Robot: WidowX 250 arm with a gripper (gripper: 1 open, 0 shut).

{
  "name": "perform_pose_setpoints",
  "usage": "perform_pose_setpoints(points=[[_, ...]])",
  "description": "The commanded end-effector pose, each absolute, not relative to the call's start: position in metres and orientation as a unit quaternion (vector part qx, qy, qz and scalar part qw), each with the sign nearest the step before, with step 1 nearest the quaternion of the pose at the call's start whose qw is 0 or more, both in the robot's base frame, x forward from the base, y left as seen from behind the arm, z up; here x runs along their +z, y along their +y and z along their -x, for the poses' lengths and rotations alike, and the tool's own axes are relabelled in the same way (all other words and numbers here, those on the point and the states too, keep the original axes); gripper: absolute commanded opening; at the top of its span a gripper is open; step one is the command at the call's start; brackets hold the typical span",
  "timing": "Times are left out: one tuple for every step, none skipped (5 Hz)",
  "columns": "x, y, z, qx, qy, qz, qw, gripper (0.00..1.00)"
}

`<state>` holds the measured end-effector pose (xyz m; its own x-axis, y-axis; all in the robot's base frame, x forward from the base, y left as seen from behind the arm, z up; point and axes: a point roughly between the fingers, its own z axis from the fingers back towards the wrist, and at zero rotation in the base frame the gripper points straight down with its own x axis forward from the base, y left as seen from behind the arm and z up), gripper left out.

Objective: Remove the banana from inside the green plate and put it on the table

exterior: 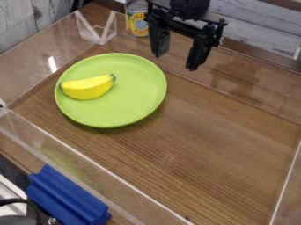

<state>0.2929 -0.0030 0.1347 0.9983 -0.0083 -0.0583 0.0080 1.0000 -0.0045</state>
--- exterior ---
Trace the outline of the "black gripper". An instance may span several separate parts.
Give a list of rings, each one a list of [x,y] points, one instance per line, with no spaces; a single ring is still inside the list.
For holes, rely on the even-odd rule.
[[[186,62],[186,69],[196,70],[207,60],[211,46],[220,45],[223,29],[229,22],[208,9],[210,0],[146,0],[146,2],[152,54],[159,58],[170,50],[167,25],[183,35],[200,33],[194,37]]]

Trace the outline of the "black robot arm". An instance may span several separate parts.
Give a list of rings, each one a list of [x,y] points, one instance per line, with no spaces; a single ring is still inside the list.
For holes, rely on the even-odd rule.
[[[192,39],[186,69],[194,71],[220,45],[227,21],[208,10],[210,0],[146,0],[150,49],[156,58],[170,51],[170,33]]]

